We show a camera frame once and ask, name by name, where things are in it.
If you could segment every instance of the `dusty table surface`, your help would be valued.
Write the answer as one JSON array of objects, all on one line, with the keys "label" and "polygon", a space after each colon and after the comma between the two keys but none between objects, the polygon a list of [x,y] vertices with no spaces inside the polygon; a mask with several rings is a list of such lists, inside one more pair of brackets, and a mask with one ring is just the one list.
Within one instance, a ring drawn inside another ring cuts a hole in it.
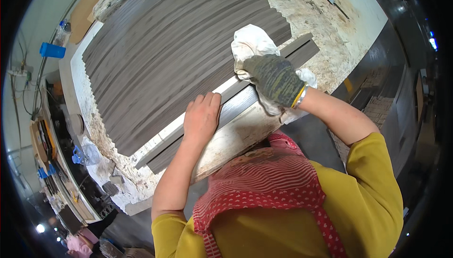
[{"label": "dusty table surface", "polygon": [[[291,25],[292,38],[279,49],[303,34],[313,33],[313,40],[320,52],[305,63],[304,67],[316,75],[318,88],[329,93],[351,73],[387,22],[387,17],[376,0],[337,0],[349,20],[327,0],[268,1]],[[60,76],[69,113],[83,116],[87,128],[85,135],[105,157],[116,163],[117,172],[135,185],[136,190],[132,191],[134,196],[115,201],[123,211],[133,215],[151,206],[152,195],[164,172],[155,175],[148,167],[136,170],[135,164],[168,136],[184,116],[153,137],[131,157],[117,153],[115,145],[105,134],[82,62],[83,51],[102,25],[100,22],[94,23],[81,43],[67,46],[66,55],[60,60]],[[279,127],[278,117],[268,116],[258,102],[254,103],[215,133],[193,171],[193,182],[213,173]]]}]

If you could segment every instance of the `bucket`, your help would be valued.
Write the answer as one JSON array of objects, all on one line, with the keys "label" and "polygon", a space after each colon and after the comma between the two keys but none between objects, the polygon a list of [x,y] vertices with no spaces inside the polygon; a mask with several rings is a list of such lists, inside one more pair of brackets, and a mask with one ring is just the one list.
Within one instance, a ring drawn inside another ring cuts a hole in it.
[{"label": "bucket", "polygon": [[52,45],[46,42],[43,42],[41,44],[41,48],[39,49],[39,53],[42,57],[63,58],[65,51],[65,47]]}]

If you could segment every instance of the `work glove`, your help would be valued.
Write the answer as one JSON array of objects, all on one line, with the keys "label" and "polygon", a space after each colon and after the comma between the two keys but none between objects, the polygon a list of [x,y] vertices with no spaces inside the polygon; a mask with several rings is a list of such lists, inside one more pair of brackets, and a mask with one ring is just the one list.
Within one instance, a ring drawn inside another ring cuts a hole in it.
[{"label": "work glove", "polygon": [[286,108],[294,108],[307,82],[299,79],[293,65],[277,55],[253,56],[244,61],[251,82],[265,97]]}]

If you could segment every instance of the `yellow shirt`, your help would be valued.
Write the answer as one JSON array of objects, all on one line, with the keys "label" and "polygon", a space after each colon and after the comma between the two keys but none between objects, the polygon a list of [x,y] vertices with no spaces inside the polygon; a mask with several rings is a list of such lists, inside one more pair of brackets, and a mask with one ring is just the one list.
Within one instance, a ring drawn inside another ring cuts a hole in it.
[{"label": "yellow shirt", "polygon": [[[384,137],[354,143],[347,174],[311,161],[326,194],[329,215],[349,257],[388,257],[403,227],[403,199]],[[305,209],[228,210],[212,221],[223,258],[330,257],[313,214]],[[152,224],[156,258],[206,257],[189,221],[163,214]]]}]

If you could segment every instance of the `wall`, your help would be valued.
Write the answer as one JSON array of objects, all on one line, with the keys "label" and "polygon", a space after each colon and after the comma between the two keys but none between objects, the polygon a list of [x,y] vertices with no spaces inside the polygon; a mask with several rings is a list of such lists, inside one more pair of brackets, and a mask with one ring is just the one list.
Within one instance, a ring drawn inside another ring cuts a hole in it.
[{"label": "wall", "polygon": [[[30,196],[31,192],[37,192],[39,187],[38,178],[36,176],[36,167],[33,158],[33,152],[30,148],[31,139],[29,132],[30,115],[24,109],[24,106],[29,112],[32,112],[34,90],[36,79],[41,65],[42,57],[39,54],[39,48],[42,42],[49,42],[52,34],[60,22],[63,14],[73,0],[33,0],[25,13],[25,16],[20,23],[20,28],[16,34],[14,41],[13,52],[11,56],[12,66],[20,65],[22,61],[23,50],[27,52],[26,69],[32,72],[32,81],[29,88],[24,92],[16,92],[17,110],[19,113],[20,135],[22,138],[22,156],[19,152],[12,153],[19,172],[22,174],[21,179],[26,188],[25,193],[20,191],[23,196]],[[51,74],[59,69],[58,59],[48,58],[43,72],[42,82],[46,75]],[[16,90],[24,89],[26,78],[16,77]],[[2,121],[4,131],[4,142],[6,151],[18,150],[19,131],[16,121],[16,114],[11,93],[10,76],[7,75],[3,84],[3,100],[2,100]]]}]

